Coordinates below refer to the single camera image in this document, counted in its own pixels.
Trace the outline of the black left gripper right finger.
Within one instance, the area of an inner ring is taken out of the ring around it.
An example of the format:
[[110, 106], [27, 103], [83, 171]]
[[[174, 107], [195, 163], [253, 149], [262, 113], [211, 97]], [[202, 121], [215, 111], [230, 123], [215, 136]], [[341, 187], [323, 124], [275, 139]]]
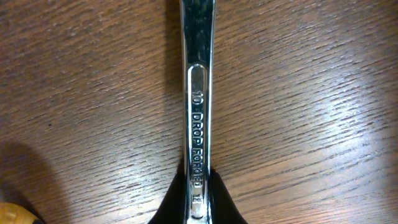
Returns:
[[221, 176], [210, 170], [210, 207], [213, 224], [248, 224], [240, 214]]

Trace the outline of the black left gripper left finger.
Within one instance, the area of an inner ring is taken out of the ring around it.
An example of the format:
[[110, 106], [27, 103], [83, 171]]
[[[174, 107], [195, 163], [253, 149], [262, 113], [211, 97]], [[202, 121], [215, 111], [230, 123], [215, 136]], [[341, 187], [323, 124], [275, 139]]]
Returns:
[[185, 216], [185, 189], [184, 163], [181, 161], [162, 203], [149, 224], [182, 224]]

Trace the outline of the yellow black stubby screwdriver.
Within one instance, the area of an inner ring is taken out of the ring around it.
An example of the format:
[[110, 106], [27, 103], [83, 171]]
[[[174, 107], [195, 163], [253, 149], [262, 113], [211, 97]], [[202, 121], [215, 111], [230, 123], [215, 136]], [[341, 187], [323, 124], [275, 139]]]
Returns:
[[0, 224], [44, 224], [42, 220], [24, 207], [1, 202]]

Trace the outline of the silver ring wrench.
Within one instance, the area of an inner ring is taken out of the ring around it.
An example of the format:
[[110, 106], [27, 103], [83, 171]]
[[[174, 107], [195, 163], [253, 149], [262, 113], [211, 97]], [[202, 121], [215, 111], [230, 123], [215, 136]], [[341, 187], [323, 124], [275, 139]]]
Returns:
[[184, 223], [211, 223], [210, 157], [215, 0], [181, 0]]

